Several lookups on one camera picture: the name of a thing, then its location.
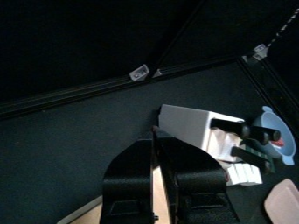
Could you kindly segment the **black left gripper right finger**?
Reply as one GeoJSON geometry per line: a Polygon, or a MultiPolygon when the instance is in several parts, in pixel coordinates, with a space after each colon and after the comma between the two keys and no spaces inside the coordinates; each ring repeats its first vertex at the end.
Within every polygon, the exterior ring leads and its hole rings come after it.
{"type": "Polygon", "coordinates": [[[217,160],[158,127],[152,132],[170,224],[237,224],[217,160]]]}

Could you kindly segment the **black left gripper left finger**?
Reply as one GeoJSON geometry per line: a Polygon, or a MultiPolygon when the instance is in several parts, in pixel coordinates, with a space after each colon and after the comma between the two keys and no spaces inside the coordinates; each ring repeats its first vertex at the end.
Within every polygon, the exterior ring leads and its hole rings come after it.
{"type": "Polygon", "coordinates": [[[113,158],[102,178],[98,224],[154,224],[150,140],[137,140],[113,158]]]}

